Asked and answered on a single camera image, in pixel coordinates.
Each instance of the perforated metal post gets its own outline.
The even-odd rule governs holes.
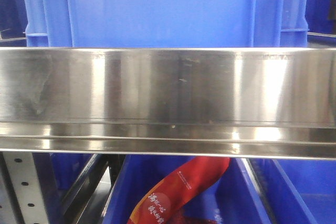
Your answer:
[[[25,224],[63,224],[50,155],[6,152],[4,158]]]
[[[23,223],[22,215],[2,153],[0,153],[0,223]]]

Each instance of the stainless steel shelf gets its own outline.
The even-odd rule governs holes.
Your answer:
[[[336,50],[3,48],[0,150],[336,158]]]

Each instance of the red package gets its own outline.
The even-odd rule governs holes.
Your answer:
[[[157,183],[137,204],[127,224],[166,223],[182,206],[219,180],[229,162],[227,157],[193,158]]]

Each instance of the blue plastic bin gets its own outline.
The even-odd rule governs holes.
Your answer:
[[[90,157],[91,154],[51,154],[52,166],[59,190],[68,190],[71,187]]]
[[[329,19],[331,0],[307,0],[306,19],[310,31],[331,34],[334,20]]]
[[[277,223],[336,223],[336,162],[258,159],[254,167]]]
[[[128,155],[114,186],[103,224],[125,224],[141,198],[162,178],[191,157]],[[208,190],[184,206],[186,216],[218,224],[270,224],[241,159]]]
[[[28,46],[306,46],[306,0],[25,0]]]

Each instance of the blue plastic crate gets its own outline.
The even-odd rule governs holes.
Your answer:
[[[277,223],[336,223],[336,162],[254,162]]]
[[[309,30],[331,34],[334,20],[329,19],[331,0],[307,0],[306,19]]]
[[[125,224],[142,197],[190,158],[128,155],[114,186],[103,224]],[[218,224],[270,224],[241,159],[232,159],[230,167],[215,185],[184,206],[184,214],[217,220]]]
[[[306,0],[25,0],[28,46],[306,46]]]
[[[68,190],[84,168],[91,154],[52,153],[51,161],[59,190]]]

